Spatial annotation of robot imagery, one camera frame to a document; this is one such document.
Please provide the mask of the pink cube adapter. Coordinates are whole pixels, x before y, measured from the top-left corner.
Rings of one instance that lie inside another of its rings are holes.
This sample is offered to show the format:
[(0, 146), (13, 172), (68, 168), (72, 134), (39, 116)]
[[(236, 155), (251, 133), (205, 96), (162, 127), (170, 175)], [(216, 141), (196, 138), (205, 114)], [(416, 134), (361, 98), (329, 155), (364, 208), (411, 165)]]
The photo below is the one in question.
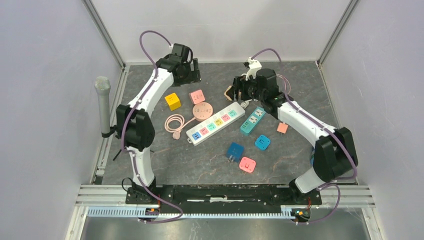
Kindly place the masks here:
[(190, 98), (193, 105), (197, 105), (197, 104), (202, 103), (206, 100), (204, 93), (201, 89), (190, 92), (189, 98)]

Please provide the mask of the beige cube adapter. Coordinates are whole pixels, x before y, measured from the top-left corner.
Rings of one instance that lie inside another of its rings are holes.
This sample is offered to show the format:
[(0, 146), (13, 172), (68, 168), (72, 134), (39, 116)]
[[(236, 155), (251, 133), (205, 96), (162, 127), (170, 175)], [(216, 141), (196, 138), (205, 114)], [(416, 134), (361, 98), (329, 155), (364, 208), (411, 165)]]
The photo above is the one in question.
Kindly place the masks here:
[(234, 88), (230, 85), (224, 92), (224, 96), (229, 101), (234, 101)]

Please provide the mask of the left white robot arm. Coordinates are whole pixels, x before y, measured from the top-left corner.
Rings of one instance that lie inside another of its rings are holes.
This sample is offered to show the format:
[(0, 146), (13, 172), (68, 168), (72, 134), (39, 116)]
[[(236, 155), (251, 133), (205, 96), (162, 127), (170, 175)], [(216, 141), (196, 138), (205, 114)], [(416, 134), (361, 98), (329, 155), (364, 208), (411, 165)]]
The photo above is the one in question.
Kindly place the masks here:
[(149, 80), (128, 104), (116, 109), (116, 130), (121, 146), (131, 160), (133, 177), (130, 194), (145, 204), (157, 198), (156, 180), (151, 167), (150, 146), (155, 137), (151, 114), (170, 87), (200, 82), (198, 59), (190, 47), (175, 43), (171, 52), (154, 63)]

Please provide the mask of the red-pink cube adapter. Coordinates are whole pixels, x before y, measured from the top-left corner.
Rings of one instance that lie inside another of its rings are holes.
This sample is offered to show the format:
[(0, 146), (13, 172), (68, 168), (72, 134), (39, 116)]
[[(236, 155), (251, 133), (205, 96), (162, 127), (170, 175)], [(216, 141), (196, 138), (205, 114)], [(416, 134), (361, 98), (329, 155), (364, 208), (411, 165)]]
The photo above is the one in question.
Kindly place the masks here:
[(254, 172), (256, 165), (257, 165), (256, 161), (248, 157), (242, 157), (238, 164), (239, 168), (242, 171), (249, 174)]

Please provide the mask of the dark blue cube adapter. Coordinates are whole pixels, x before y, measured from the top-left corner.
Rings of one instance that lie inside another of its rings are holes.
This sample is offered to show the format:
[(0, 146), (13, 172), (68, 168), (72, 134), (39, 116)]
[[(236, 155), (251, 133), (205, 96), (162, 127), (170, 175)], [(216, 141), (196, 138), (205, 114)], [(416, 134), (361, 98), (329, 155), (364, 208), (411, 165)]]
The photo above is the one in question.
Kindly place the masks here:
[(229, 162), (235, 162), (235, 163), (239, 163), (242, 156), (243, 156), (243, 152), (244, 152), (245, 148), (236, 143), (236, 142), (232, 142), (225, 154), (227, 160)]

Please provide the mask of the salmon pink charger plug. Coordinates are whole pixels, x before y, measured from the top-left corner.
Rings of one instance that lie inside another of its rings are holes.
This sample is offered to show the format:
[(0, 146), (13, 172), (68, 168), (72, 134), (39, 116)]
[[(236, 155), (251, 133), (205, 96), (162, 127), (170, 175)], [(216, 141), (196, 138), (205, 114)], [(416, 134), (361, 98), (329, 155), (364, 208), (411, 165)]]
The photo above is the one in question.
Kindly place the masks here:
[(289, 128), (289, 125), (285, 122), (279, 122), (276, 131), (281, 134), (286, 134), (287, 130)]

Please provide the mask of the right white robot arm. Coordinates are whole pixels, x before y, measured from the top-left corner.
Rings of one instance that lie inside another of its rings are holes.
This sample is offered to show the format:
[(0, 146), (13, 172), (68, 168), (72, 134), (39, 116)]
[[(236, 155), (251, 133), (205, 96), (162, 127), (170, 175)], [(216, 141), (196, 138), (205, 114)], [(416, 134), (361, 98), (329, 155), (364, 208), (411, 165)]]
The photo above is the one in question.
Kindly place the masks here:
[(269, 68), (258, 70), (255, 76), (237, 76), (225, 96), (232, 101), (260, 102), (266, 113), (288, 124), (313, 146), (311, 168), (289, 184), (289, 199), (302, 204), (312, 190), (339, 180), (354, 180), (358, 175), (358, 157), (348, 128), (336, 128), (308, 113), (286, 91), (280, 90), (277, 78)]

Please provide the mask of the yellow cube adapter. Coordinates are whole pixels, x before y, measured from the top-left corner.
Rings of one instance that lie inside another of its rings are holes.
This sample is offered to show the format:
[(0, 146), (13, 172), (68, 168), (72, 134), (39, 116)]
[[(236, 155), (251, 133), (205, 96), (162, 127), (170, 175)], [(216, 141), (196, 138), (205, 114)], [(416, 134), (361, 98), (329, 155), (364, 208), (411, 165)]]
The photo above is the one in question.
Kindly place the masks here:
[(171, 111), (175, 111), (182, 106), (181, 101), (175, 92), (165, 96), (164, 99)]

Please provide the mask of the light blue plug adapter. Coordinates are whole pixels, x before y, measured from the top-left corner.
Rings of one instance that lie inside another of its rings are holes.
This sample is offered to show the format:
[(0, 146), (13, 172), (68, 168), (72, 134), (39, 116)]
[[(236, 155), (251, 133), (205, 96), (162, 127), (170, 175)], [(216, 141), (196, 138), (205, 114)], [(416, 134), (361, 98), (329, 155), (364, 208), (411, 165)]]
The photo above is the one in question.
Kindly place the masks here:
[(254, 145), (261, 151), (265, 151), (270, 144), (271, 140), (263, 134), (261, 134), (254, 142)]

